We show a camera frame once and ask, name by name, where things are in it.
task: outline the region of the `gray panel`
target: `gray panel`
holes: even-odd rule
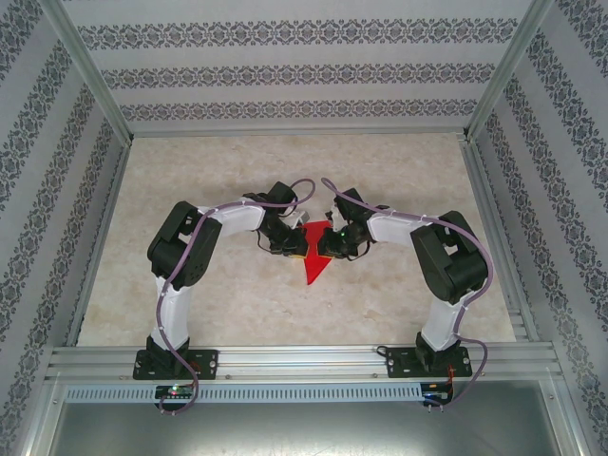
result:
[[[435,411],[391,402],[207,404],[172,418],[151,405],[66,404],[51,454],[559,454],[534,383],[480,384],[454,410]]]

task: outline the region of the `black mounting bracket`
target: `black mounting bracket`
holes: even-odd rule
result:
[[[449,377],[450,367],[452,377],[470,377],[473,375],[468,350],[459,347],[454,350],[449,363],[440,368],[426,370],[416,355],[415,347],[385,347],[380,346],[376,352],[386,359],[389,378],[441,378]]]
[[[215,380],[218,372],[219,351],[190,350],[188,342],[178,353],[194,368],[199,380]],[[133,368],[135,380],[191,380],[190,372],[168,350],[161,349],[148,336],[145,350],[139,350]]]

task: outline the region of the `patterned wallpaper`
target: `patterned wallpaper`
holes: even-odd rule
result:
[[[608,9],[558,1],[477,139],[541,336],[608,454]]]
[[[0,5],[0,455],[63,345],[124,152],[33,0]]]
[[[64,5],[151,133],[466,126],[529,0]]]

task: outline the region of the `red paper shape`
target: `red paper shape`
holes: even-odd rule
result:
[[[323,231],[325,228],[330,228],[331,225],[327,220],[322,220],[305,223],[302,227],[306,229],[306,241],[308,242],[308,254],[304,258],[304,267],[306,268],[306,280],[310,285],[332,261],[326,256],[319,256],[316,248],[323,236]]]

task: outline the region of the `beige marble surface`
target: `beige marble surface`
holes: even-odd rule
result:
[[[146,249],[177,201],[211,206],[310,177],[317,192],[302,207],[322,219],[333,199],[323,176],[343,190],[355,186],[372,204],[428,215],[458,210],[485,243],[454,135],[137,139],[79,345],[144,344],[156,305]],[[378,243],[355,262],[332,261],[307,286],[301,260],[270,256],[256,239],[219,240],[194,289],[192,344],[413,343],[427,318],[431,294],[413,249]],[[515,340],[498,281],[471,306],[462,334]]]

